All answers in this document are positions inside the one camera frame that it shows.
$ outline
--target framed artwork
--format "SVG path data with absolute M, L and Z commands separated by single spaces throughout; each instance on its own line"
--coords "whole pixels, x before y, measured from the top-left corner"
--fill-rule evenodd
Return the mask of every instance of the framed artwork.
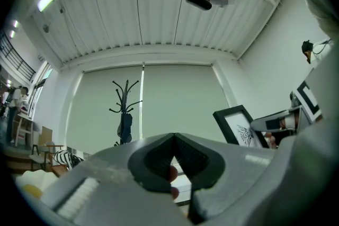
M 269 147 L 261 132 L 256 132 L 251 128 L 250 123 L 253 119 L 244 106 L 215 111 L 213 117 L 227 143 L 257 148 Z

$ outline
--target table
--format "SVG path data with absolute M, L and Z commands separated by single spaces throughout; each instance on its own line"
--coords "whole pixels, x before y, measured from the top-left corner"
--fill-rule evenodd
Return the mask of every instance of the table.
M 30 140 L 30 145 L 32 146 L 33 143 L 33 120 L 31 118 L 28 117 L 28 115 L 25 114 L 18 114 L 18 116 L 20 117 L 19 120 L 19 124 L 17 126 L 17 130 L 16 130 L 16 137 L 15 137 L 15 146 L 17 147 L 17 140 L 19 138 L 19 134 L 20 132 L 24 132 L 25 134 L 30 134 L 31 135 L 31 140 Z M 21 124 L 23 120 L 27 120 L 28 122 L 30 122 L 30 130 L 26 130 L 21 128 Z
M 68 172 L 66 165 L 51 166 L 51 170 L 57 177 L 60 177 Z

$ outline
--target black coat rack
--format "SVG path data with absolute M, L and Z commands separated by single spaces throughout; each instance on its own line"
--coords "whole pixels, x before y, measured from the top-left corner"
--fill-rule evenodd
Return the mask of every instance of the black coat rack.
M 126 143 L 126 142 L 123 142 L 122 139 L 121 139 L 122 132 L 124 130 L 123 119 L 124 119 L 126 113 L 128 113 L 128 112 L 130 112 L 130 111 L 132 111 L 134 109 L 133 107 L 130 108 L 132 105 L 139 104 L 140 102 L 142 102 L 142 101 L 139 101 L 139 102 L 132 103 L 129 106 L 126 106 L 128 93 L 131 91 L 132 87 L 136 83 L 138 83 L 139 81 L 136 81 L 132 86 L 130 86 L 128 88 L 128 80 L 127 80 L 124 90 L 122 89 L 122 87 L 117 82 L 115 82 L 115 81 L 112 81 L 112 82 L 114 84 L 116 84 L 121 89 L 121 93 L 122 93 L 122 95 L 120 95 L 119 90 L 118 89 L 115 90 L 117 92 L 117 94 L 118 94 L 118 97 L 119 97 L 120 103 L 117 103 L 117 105 L 120 106 L 120 110 L 119 111 L 115 111 L 113 109 L 109 109 L 112 112 L 121 113 L 121 119 L 120 119 L 120 145 L 122 145 L 122 144 Z

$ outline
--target ceiling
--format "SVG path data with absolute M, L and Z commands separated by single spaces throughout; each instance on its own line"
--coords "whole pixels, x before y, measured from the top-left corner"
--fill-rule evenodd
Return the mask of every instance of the ceiling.
M 44 46 L 61 62 L 70 63 L 94 52 L 144 44 L 205 47 L 239 58 L 279 0 L 243 0 L 209 11 L 185 0 L 55 0 L 39 12 L 37 2 L 18 0 L 17 17 L 30 20 Z M 49 26 L 48 33 L 43 25 Z

